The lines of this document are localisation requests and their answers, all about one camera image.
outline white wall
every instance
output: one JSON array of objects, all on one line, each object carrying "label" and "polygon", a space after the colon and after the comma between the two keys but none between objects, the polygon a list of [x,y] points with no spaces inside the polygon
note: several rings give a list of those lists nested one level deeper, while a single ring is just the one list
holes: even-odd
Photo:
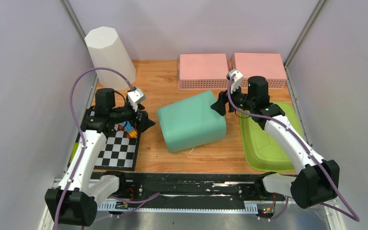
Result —
[{"label": "white wall", "polygon": [[115,28],[131,59],[183,53],[280,53],[285,60],[318,0],[70,0],[85,31]]},{"label": "white wall", "polygon": [[[76,137],[69,91],[91,65],[58,0],[0,1],[0,230],[37,228]],[[75,94],[79,117],[91,84]]]},{"label": "white wall", "polygon": [[308,138],[368,229],[368,1],[328,1],[290,66]]}]

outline green tray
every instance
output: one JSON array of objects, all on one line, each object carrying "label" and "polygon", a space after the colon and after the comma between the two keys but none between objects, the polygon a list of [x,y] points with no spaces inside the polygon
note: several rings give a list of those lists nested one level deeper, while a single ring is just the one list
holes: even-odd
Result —
[{"label": "green tray", "polygon": [[[278,104],[286,113],[291,125],[302,136],[294,108],[284,102]],[[251,118],[241,114],[241,136],[245,158],[250,167],[261,171],[295,171],[293,164],[279,144]]]}]

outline white cylinder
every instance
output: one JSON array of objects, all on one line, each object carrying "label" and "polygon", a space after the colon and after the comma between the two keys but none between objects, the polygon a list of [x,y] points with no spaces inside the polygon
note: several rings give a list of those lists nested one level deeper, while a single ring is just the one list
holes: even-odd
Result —
[{"label": "white cylinder", "polygon": [[[99,27],[85,37],[88,51],[95,67],[108,67],[122,73],[131,83],[136,80],[136,69],[114,28]],[[105,88],[126,89],[125,80],[107,70],[97,70],[99,82]]]}]

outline checkerboard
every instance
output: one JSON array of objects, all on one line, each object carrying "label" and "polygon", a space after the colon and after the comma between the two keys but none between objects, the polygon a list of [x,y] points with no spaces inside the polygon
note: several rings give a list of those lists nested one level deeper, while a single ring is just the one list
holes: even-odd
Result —
[{"label": "checkerboard", "polygon": [[137,138],[128,139],[127,132],[118,130],[118,125],[109,134],[106,144],[100,151],[95,169],[135,170],[141,133],[138,133]]}]

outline wire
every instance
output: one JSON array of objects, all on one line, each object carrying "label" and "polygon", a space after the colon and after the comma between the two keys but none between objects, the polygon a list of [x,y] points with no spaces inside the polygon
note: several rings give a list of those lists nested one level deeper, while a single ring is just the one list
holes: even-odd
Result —
[{"label": "wire", "polygon": [[121,199],[121,198],[113,196],[113,195],[109,196],[108,198],[109,199],[115,199],[115,200],[122,201],[122,202],[126,202],[128,204],[141,204],[141,203],[146,203],[148,201],[151,201],[151,200],[155,199],[156,197],[158,197],[159,195],[160,195],[160,193],[155,193],[151,197],[147,198],[146,200],[140,200],[140,201],[124,200],[124,199]]},{"label": "wire", "polygon": [[[156,197],[160,196],[160,193],[155,193],[153,194],[151,197],[149,197],[148,199],[146,200],[142,200],[142,201],[127,201],[127,200],[123,200],[121,198],[118,198],[118,197],[115,197],[115,196],[110,196],[108,197],[109,199],[115,199],[115,200],[119,200],[119,201],[123,201],[123,202],[126,202],[126,203],[131,203],[131,204],[140,204],[139,206],[137,206],[136,208],[134,208],[132,211],[129,211],[127,213],[124,213],[124,214],[120,214],[120,215],[116,215],[116,218],[119,218],[119,217],[125,217],[125,216],[128,216],[132,213],[134,213],[135,211],[137,211],[139,208],[141,208],[143,205],[145,205],[145,203],[155,199]],[[100,221],[100,220],[103,220],[103,219],[106,219],[108,217],[114,217],[115,215],[111,215],[111,216],[104,216],[104,217],[101,217],[101,218],[98,218],[96,219],[94,222],[97,222],[97,221]]]},{"label": "wire", "polygon": [[282,216],[284,214],[284,211],[286,210],[287,205],[288,205],[288,197],[286,197],[286,203],[284,204],[284,208],[283,208],[283,210],[281,210],[280,214],[278,214],[277,216],[275,216],[273,218],[258,217],[258,219],[263,219],[263,220],[266,220],[266,221],[276,220],[276,219],[280,218],[280,216]]},{"label": "wire", "polygon": [[133,200],[133,196],[135,195],[135,192],[133,191],[132,188],[127,189],[127,191],[132,192],[132,196],[130,197],[130,200],[132,201]]},{"label": "wire", "polygon": [[127,126],[127,123],[128,123],[128,121],[125,121],[125,124],[123,125],[123,129],[125,129],[126,128],[126,126]]},{"label": "wire", "polygon": [[238,118],[249,118],[250,116],[247,116],[247,117],[241,117],[241,116],[239,116],[236,112],[237,112],[238,110],[235,110],[235,115],[238,117]]},{"label": "wire", "polygon": [[67,192],[67,190],[68,190],[68,188],[69,188],[69,186],[71,184],[72,179],[74,178],[74,174],[77,171],[77,168],[78,168],[78,166],[79,166],[79,164],[81,162],[81,159],[82,159],[82,156],[84,155],[84,150],[85,150],[85,147],[86,147],[86,141],[85,141],[84,133],[82,132],[82,129],[81,129],[79,123],[78,123],[77,117],[75,116],[74,107],[73,107],[73,104],[72,104],[72,96],[74,94],[74,90],[75,90],[75,88],[77,86],[77,83],[80,81],[80,79],[83,76],[85,76],[85,74],[87,74],[89,72],[92,72],[92,71],[95,71],[95,70],[101,70],[101,69],[116,73],[117,75],[119,75],[121,78],[123,78],[126,81],[126,83],[127,83],[127,85],[129,86],[130,89],[132,89],[132,90],[134,89],[134,87],[129,82],[129,80],[125,76],[123,76],[120,72],[118,72],[118,71],[116,71],[114,69],[111,69],[111,68],[106,68],[106,67],[95,67],[95,68],[88,69],[87,71],[83,72],[79,77],[77,77],[77,79],[75,80],[74,84],[72,85],[71,92],[70,92],[70,97],[69,97],[69,105],[70,105],[72,119],[74,120],[74,124],[77,127],[78,133],[80,134],[80,137],[81,137],[82,148],[81,148],[80,155],[78,156],[77,161],[75,163],[75,166],[74,166],[74,168],[72,169],[72,171],[70,173],[69,182],[67,182],[66,186],[64,187],[64,190],[63,190],[63,192],[61,193],[61,196],[60,196],[60,200],[58,201],[58,205],[57,205],[57,209],[56,209],[56,214],[54,216],[54,227],[55,227],[55,230],[59,230],[59,228],[58,228],[58,218],[60,216],[61,205],[63,204],[64,197],[66,196],[66,192]]},{"label": "wire", "polygon": [[227,93],[228,94],[228,100],[229,100],[229,103],[232,105],[232,107],[235,108],[240,113],[243,113],[243,114],[246,114],[246,115],[249,115],[249,116],[252,116],[252,117],[259,117],[259,118],[263,118],[263,119],[267,119],[267,120],[272,120],[272,121],[278,123],[279,125],[281,125],[282,127],[284,127],[286,129],[286,131],[290,132],[290,134],[293,135],[293,137],[304,148],[305,152],[311,157],[311,159],[318,165],[318,167],[320,168],[320,170],[324,173],[324,175],[325,175],[326,179],[328,180],[329,184],[331,185],[332,189],[336,192],[336,194],[341,199],[342,203],[345,205],[345,207],[349,210],[349,212],[351,214],[348,214],[346,212],[342,212],[342,213],[345,214],[346,216],[348,216],[349,218],[353,219],[354,221],[359,222],[360,221],[359,216],[356,214],[356,212],[353,210],[353,208],[348,204],[348,202],[345,200],[345,198],[339,192],[339,190],[336,187],[334,181],[332,180],[332,178],[330,177],[330,175],[328,174],[328,172],[325,170],[325,168],[321,165],[321,163],[313,155],[310,155],[310,153],[311,153],[310,149],[304,143],[304,140],[298,136],[297,133],[295,133],[292,129],[288,128],[286,124],[284,124],[283,122],[281,122],[281,121],[279,121],[279,120],[277,120],[275,118],[272,118],[270,116],[264,116],[264,115],[259,115],[259,114],[251,114],[251,113],[248,113],[246,111],[241,110],[240,108],[238,108],[235,105],[235,103],[233,103],[232,97],[230,95],[230,87],[232,85],[232,81],[233,81],[233,78],[234,77],[235,77],[235,74],[229,79],[228,88],[227,88],[227,92],[229,92],[229,93]]},{"label": "wire", "polygon": [[117,90],[114,90],[114,92],[116,92],[117,94],[119,94],[122,98],[123,98],[123,101],[124,101],[124,105],[123,105],[123,107],[125,107],[126,106],[126,99],[125,99],[125,97],[124,97],[124,95],[122,95],[119,91],[117,91]]},{"label": "wire", "polygon": [[344,210],[342,210],[342,209],[340,209],[338,207],[335,207],[335,206],[332,206],[332,205],[329,205],[329,204],[326,204],[326,203],[321,203],[321,205],[323,205],[325,207],[329,207],[329,208],[335,209],[336,211],[338,211],[338,212],[340,212],[340,213],[342,213],[342,214],[344,214],[346,216],[350,216],[349,213],[347,213],[346,211],[344,211]]},{"label": "wire", "polygon": [[276,199],[276,195],[274,193],[273,193],[273,199],[274,199],[274,201],[273,201],[273,206],[270,207],[271,209],[274,209],[276,207],[277,199]]}]

